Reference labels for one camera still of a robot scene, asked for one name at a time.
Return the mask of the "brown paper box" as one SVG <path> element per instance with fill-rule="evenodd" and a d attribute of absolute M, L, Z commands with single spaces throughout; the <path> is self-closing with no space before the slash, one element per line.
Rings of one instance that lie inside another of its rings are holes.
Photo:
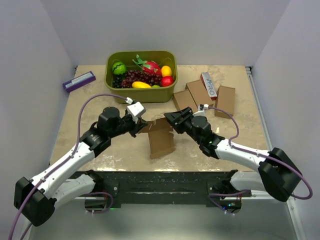
<path fill-rule="evenodd" d="M 150 159 L 164 157 L 176 150 L 173 128 L 165 117 L 148 121 L 139 133 L 148 134 Z"/>

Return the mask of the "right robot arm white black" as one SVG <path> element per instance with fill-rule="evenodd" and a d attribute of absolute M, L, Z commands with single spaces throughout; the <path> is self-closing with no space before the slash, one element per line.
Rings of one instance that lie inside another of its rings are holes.
<path fill-rule="evenodd" d="M 193 113 L 187 107 L 167 112 L 164 117 L 178 134 L 189 135 L 207 157 L 231 161 L 251 170 L 230 171 L 212 187 L 212 196 L 233 197 L 254 190 L 286 202 L 301 181 L 301 172 L 283 150 L 277 147 L 271 151 L 260 150 L 233 143 L 212 131 L 203 110 Z"/>

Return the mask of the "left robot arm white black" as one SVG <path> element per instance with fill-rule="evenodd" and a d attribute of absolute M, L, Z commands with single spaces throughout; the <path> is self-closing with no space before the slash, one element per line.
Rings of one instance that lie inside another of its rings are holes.
<path fill-rule="evenodd" d="M 142 119 L 145 111 L 140 102 L 128 105 L 123 117 L 116 107 L 104 108 L 98 120 L 62 158 L 31 179 L 22 177 L 16 182 L 14 206 L 32 225 L 38 227 L 71 197 L 88 193 L 99 196 L 104 184 L 92 175 L 84 174 L 69 183 L 66 180 L 106 150 L 112 138 L 126 133 L 136 137 L 148 124 Z"/>

